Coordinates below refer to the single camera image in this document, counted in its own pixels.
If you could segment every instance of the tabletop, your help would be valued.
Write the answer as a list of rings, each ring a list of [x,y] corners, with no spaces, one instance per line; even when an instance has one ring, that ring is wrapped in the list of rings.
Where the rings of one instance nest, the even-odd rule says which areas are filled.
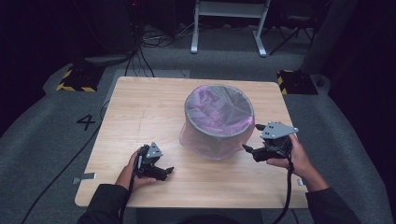
[[[130,207],[189,208],[283,208],[287,170],[255,162],[241,150],[230,158],[212,161],[179,143],[185,122],[184,103],[197,87],[224,84],[242,91],[253,105],[256,123],[282,121],[292,126],[279,86],[274,82],[120,77],[110,99],[102,127],[92,149],[75,202],[88,206],[100,184],[114,184],[131,155],[155,142],[163,156],[155,163],[175,167],[165,181],[143,187],[133,194]],[[262,147],[260,131],[247,141]],[[292,176],[290,208],[306,208],[306,187]]]

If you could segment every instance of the pink mesh fabric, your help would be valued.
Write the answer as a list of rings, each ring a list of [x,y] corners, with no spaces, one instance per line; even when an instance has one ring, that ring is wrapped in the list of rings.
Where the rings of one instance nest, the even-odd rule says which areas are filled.
[[[187,98],[185,113],[180,144],[212,160],[223,160],[242,150],[254,130],[249,99],[231,86],[198,87]]]

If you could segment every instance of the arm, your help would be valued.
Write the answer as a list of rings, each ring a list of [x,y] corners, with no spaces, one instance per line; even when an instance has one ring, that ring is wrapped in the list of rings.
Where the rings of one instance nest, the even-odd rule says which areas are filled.
[[[114,185],[99,185],[93,194],[87,211],[78,219],[78,223],[120,223],[119,211],[125,198],[128,196],[129,183],[134,171],[134,160],[137,153],[129,159],[128,164],[122,169]],[[154,178],[134,178],[132,191],[155,182]]]
[[[301,177],[306,184],[308,208],[315,223],[361,223],[311,163],[297,137],[291,134],[290,140],[293,144],[291,151],[293,173]],[[289,162],[286,159],[269,159],[267,164],[289,168]]]

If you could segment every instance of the hand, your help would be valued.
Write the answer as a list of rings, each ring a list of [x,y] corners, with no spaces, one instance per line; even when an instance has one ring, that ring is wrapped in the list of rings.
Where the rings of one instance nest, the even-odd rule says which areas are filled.
[[[291,150],[291,161],[294,166],[293,173],[303,179],[308,191],[328,188],[329,185],[311,163],[303,145],[301,145],[297,137],[294,134],[290,134],[289,138],[293,144],[293,149]],[[267,164],[289,169],[289,161],[287,159],[269,159],[267,160]]]
[[[116,185],[120,185],[126,189],[129,189],[129,184],[131,182],[132,172],[134,171],[134,160],[136,159],[137,151],[131,156],[128,164],[122,169],[119,178],[117,178]],[[156,181],[155,178],[142,177],[138,176],[134,177],[134,186],[132,188],[132,192],[137,191],[140,187],[146,186],[148,184],[154,183]]]

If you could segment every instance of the gray carpet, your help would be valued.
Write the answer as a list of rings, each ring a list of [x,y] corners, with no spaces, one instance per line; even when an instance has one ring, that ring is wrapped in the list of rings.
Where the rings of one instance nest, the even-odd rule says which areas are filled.
[[[164,77],[180,77],[188,71],[190,78],[276,81],[278,70],[300,67],[308,48],[304,34],[273,56],[262,58],[251,29],[205,30],[195,55],[190,54],[190,35],[166,48],[143,48],[143,53],[154,74]],[[272,30],[262,39],[269,51],[281,42],[281,35]],[[134,58],[127,76],[142,75],[143,69],[150,76],[141,63],[144,68]],[[84,146],[98,127],[102,105],[126,63],[106,69],[98,92],[56,91],[68,67],[49,78],[43,87],[46,96],[21,115],[0,139],[0,223],[20,223],[35,198]],[[300,129],[299,138],[312,162],[363,223],[392,223],[384,184],[353,128],[327,95],[329,85],[327,80],[325,87],[318,88],[319,95],[284,96],[291,119]],[[84,131],[84,125],[77,120],[89,114],[95,123]],[[78,185],[71,181],[83,174],[93,143],[94,138],[47,190],[26,223],[76,222],[85,208],[75,205]],[[127,210],[125,223],[135,223],[134,212]],[[280,209],[262,210],[263,223],[272,223],[279,213]],[[296,213],[300,223],[313,223],[307,209],[296,209]],[[295,223],[291,212],[282,223]]]

